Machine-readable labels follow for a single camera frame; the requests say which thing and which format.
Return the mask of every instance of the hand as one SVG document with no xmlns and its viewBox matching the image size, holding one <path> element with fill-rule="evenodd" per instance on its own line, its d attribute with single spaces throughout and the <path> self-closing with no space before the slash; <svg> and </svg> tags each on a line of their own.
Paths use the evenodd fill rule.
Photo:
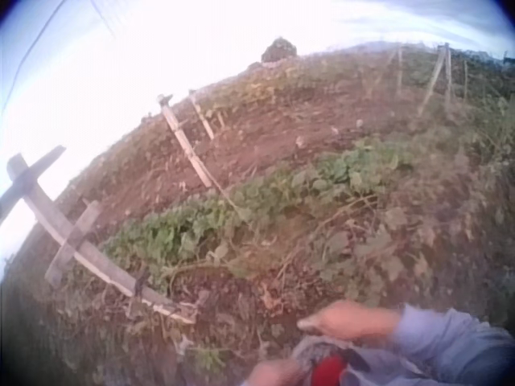
<svg viewBox="0 0 515 386">
<path fill-rule="evenodd" d="M 351 301 L 338 301 L 297 322 L 300 330 L 318 331 L 340 340 L 387 336 L 395 331 L 401 315 L 384 308 L 368 308 Z"/>
<path fill-rule="evenodd" d="M 303 377 L 300 365 L 294 359 L 261 362 L 252 370 L 249 386 L 293 386 Z"/>
</svg>

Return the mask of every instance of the leafy plant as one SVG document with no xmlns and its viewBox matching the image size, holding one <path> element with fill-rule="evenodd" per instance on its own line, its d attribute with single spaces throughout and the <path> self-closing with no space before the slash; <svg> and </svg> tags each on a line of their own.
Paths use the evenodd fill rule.
<svg viewBox="0 0 515 386">
<path fill-rule="evenodd" d="M 225 367 L 220 350 L 215 348 L 196 349 L 195 359 L 198 368 L 209 373 L 218 373 Z"/>
<path fill-rule="evenodd" d="M 379 191 L 400 159 L 408 162 L 409 155 L 398 143 L 363 140 L 342 154 L 323 154 L 314 165 L 300 170 L 279 167 L 234 187 L 230 196 L 238 211 L 210 190 L 164 213 L 149 214 L 142 222 L 127 222 L 103 249 L 124 269 L 135 269 L 138 261 L 146 261 L 150 283 L 166 291 L 162 267 L 191 264 L 206 256 L 227 261 L 228 246 L 236 234 L 255 237 L 276 224 L 289 208 L 305 208 L 320 216 L 350 195 Z"/>
</svg>

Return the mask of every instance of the gray sleeve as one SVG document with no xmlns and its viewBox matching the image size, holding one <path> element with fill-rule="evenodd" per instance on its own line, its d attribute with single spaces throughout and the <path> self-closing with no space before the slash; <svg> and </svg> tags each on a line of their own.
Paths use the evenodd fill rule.
<svg viewBox="0 0 515 386">
<path fill-rule="evenodd" d="M 507 331 L 456 310 L 440 314 L 406 306 L 392 340 L 407 359 L 430 366 L 440 382 L 495 384 L 515 361 Z"/>
</svg>

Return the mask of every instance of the person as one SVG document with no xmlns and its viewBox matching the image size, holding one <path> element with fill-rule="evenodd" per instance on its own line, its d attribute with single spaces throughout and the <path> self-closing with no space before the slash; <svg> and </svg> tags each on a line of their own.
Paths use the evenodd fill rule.
<svg viewBox="0 0 515 386">
<path fill-rule="evenodd" d="M 309 375 L 311 386 L 515 385 L 511 335 L 453 309 L 441 314 L 405 305 L 396 311 L 338 301 L 299 320 L 298 327 L 341 341 L 374 337 L 388 343 L 353 347 L 347 358 L 318 363 Z M 328 374 L 335 370 L 336 376 Z M 297 360 L 278 359 L 259 363 L 243 384 L 295 386 L 306 377 Z"/>
</svg>

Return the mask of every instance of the sky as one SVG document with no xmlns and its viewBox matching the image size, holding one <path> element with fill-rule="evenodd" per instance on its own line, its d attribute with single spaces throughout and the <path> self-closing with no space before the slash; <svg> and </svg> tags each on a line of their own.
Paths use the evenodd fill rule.
<svg viewBox="0 0 515 386">
<path fill-rule="evenodd" d="M 20 60 L 59 2 L 21 1 L 0 26 L 2 105 Z M 0 194 L 10 186 L 11 156 L 21 153 L 30 165 L 63 145 L 66 152 L 39 178 L 56 198 L 142 116 L 159 111 L 159 94 L 177 101 L 190 88 L 233 76 L 279 36 L 300 55 L 385 40 L 515 56 L 513 28 L 493 3 L 455 7 L 452 0 L 66 0 L 0 116 Z M 0 275 L 3 259 L 34 223 L 20 202 L 0 226 Z"/>
</svg>

